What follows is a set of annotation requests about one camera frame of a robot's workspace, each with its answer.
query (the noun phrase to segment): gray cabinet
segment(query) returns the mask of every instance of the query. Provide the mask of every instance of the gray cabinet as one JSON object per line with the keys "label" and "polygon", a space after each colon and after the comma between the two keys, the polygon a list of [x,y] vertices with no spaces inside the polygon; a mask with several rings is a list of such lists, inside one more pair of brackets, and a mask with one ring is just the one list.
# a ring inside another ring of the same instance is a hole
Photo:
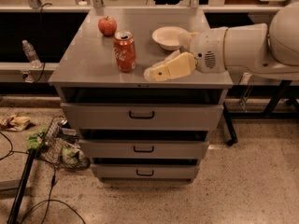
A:
{"label": "gray cabinet", "polygon": [[[135,36],[137,67],[131,73],[117,68],[113,37],[97,31],[104,15]],[[152,32],[166,24],[193,32],[208,28],[200,9],[92,9],[50,78],[99,179],[192,181],[199,172],[233,83],[227,72],[195,71],[159,83],[144,79],[145,68],[169,55],[151,39]]]}

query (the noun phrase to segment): drawer handle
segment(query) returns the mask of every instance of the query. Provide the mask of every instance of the drawer handle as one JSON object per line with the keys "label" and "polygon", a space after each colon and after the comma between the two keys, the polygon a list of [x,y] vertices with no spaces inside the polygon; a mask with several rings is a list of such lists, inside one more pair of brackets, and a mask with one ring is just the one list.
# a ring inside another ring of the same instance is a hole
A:
{"label": "drawer handle", "polygon": [[138,150],[136,147],[133,147],[135,153],[152,153],[155,150],[155,147],[151,147],[151,150]]}
{"label": "drawer handle", "polygon": [[149,113],[149,116],[138,116],[137,114],[134,114],[132,111],[129,111],[129,117],[131,119],[153,119],[155,117],[155,111],[151,111]]}
{"label": "drawer handle", "polygon": [[151,174],[141,174],[141,173],[139,172],[139,170],[137,169],[137,170],[136,170],[136,174],[137,174],[137,175],[141,175],[141,176],[153,176],[154,172],[153,172],[153,170],[151,170]]}

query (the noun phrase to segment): vent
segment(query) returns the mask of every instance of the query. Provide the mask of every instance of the vent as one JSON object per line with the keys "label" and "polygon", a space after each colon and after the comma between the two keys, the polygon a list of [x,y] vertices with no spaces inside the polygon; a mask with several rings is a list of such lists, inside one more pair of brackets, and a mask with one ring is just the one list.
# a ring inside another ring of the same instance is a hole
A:
{"label": "vent", "polygon": [[205,54],[205,65],[209,69],[213,69],[216,66],[215,54],[212,51],[208,51]]}

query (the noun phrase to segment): cabinet top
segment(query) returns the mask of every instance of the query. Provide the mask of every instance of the cabinet top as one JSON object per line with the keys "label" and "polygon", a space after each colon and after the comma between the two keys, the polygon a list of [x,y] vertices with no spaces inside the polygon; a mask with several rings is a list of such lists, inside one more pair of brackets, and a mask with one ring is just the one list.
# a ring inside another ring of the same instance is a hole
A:
{"label": "cabinet top", "polygon": [[[136,69],[119,71],[113,50],[113,36],[103,36],[99,19],[113,17],[118,31],[130,31],[135,40]],[[148,82],[144,70],[164,60],[171,51],[163,50],[152,39],[152,33],[163,26],[178,26],[189,32],[209,29],[200,8],[189,7],[102,7],[92,9],[78,29],[60,65],[50,78],[50,84],[64,87],[120,88],[230,88],[233,82],[227,72],[193,74],[166,82]]]}

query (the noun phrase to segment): drawer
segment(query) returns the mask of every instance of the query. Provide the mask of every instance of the drawer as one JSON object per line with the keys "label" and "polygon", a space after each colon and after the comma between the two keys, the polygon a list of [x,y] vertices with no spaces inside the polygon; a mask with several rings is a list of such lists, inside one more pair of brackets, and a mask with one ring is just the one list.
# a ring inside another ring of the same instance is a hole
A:
{"label": "drawer", "polygon": [[150,166],[150,165],[104,165],[92,164],[94,175],[103,179],[188,179],[194,180],[198,166]]}
{"label": "drawer", "polygon": [[88,158],[115,159],[185,159],[201,160],[208,142],[167,141],[103,141],[80,140],[79,145]]}
{"label": "drawer", "polygon": [[222,105],[69,104],[62,109],[73,129],[213,131]]}

